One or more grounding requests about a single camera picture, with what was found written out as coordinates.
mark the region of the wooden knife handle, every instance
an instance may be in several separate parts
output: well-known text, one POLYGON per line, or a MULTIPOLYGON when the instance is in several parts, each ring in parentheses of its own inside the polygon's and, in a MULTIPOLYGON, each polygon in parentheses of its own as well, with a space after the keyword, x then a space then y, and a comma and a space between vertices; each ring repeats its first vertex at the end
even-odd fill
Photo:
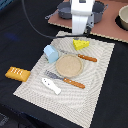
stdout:
POLYGON ((80 57, 82 59, 85 59, 85 60, 97 62, 97 59, 96 58, 92 58, 92 57, 89 57, 89 56, 84 56, 84 55, 78 54, 78 57, 80 57))
POLYGON ((64 78, 63 81, 66 82, 66 83, 68 83, 68 84, 72 84, 74 86, 77 86, 79 88, 83 88, 83 89, 85 88, 85 86, 83 84, 78 83, 78 82, 75 82, 75 81, 72 81, 72 80, 67 79, 67 78, 64 78))

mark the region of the yellow object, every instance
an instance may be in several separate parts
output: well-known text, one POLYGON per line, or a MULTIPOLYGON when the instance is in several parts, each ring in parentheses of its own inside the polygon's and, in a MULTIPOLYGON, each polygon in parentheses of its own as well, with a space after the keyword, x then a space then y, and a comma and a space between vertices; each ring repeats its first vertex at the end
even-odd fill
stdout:
POLYGON ((5 76, 11 79, 26 82, 28 77, 30 76, 30 71, 16 67, 10 67, 5 76))
POLYGON ((80 50, 84 47, 88 47, 89 46, 89 41, 84 41, 84 40, 74 40, 73 39, 73 45, 75 47, 76 50, 80 50))

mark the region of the light blue cup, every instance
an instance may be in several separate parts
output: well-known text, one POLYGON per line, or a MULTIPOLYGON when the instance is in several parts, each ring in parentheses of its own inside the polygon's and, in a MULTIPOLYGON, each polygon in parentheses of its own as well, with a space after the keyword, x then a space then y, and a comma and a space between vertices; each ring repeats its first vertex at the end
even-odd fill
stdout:
POLYGON ((49 63, 53 63, 57 61, 59 58, 58 51, 52 45, 47 45, 44 48, 44 54, 45 54, 45 57, 48 59, 49 63))

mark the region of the white robot part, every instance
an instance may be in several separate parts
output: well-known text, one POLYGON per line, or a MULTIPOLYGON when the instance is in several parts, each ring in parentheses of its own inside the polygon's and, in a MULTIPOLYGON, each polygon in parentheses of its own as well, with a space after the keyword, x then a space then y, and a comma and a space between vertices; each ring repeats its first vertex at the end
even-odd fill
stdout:
POLYGON ((52 80, 48 78, 42 78, 42 82, 47 88, 53 90, 57 95, 60 94, 61 89, 58 88, 52 80))
POLYGON ((70 0, 72 14, 72 34, 83 34, 95 0, 70 0))

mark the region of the woven placemat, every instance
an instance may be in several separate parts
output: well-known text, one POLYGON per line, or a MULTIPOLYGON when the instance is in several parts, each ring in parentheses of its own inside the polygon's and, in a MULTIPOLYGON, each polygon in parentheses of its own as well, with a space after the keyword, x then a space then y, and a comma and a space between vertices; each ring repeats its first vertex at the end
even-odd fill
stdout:
MULTIPOLYGON (((57 36, 67 34, 69 33, 60 31, 57 36)), ((48 78, 44 75, 44 71, 52 71, 58 76, 59 74, 56 71, 55 62, 49 64, 45 56, 42 55, 33 67, 27 82, 22 83, 14 92, 14 95, 66 118, 77 125, 89 128, 114 44, 86 37, 80 37, 80 39, 90 41, 89 47, 76 51, 72 43, 73 38, 54 39, 51 45, 69 52, 97 58, 98 61, 96 63, 82 60, 84 65, 83 72, 79 76, 72 78, 72 80, 84 84, 85 89, 80 89, 57 79, 52 80, 61 88, 59 95, 46 88, 41 82, 42 77, 48 78)))

